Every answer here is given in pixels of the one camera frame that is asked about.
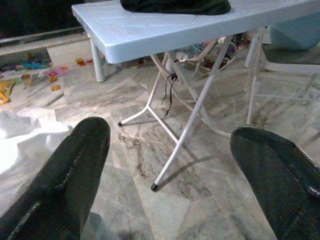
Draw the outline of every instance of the table top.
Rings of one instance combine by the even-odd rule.
[[[73,15],[109,63],[182,48],[320,12],[320,0],[230,0],[222,15],[137,13],[120,0],[76,4]]]

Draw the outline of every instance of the folding table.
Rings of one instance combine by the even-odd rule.
[[[159,69],[144,109],[118,124],[122,126],[149,111],[175,141],[176,147],[151,187],[153,191],[157,190],[171,163],[175,160],[199,111],[202,120],[210,129],[220,135],[230,136],[228,133],[217,129],[211,122],[203,108],[203,101],[215,80],[215,74],[225,56],[232,36],[320,12],[320,0],[231,0],[230,4],[230,12],[214,16],[129,12],[122,8],[119,0],[72,6],[73,15],[91,38],[94,68],[98,82],[105,80],[99,50],[112,64],[151,55]],[[198,95],[182,71],[181,65],[175,61],[173,50],[224,36],[227,37],[202,91]],[[164,59],[160,62],[155,54],[163,52],[165,52]],[[172,64],[178,78],[186,84],[195,101],[194,107],[185,104],[192,112],[179,138],[175,137],[151,108],[160,78],[167,78],[170,74],[164,67],[166,61]]]

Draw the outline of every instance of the chair seat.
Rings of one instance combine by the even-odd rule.
[[[276,64],[320,65],[320,47],[310,50],[281,50],[272,44],[262,46],[266,59]]]

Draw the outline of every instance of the white cloth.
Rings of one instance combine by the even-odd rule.
[[[0,111],[0,216],[71,131],[61,122]]]

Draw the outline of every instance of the black bag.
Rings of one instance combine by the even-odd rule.
[[[140,13],[220,15],[231,9],[228,0],[121,0],[121,4]]]

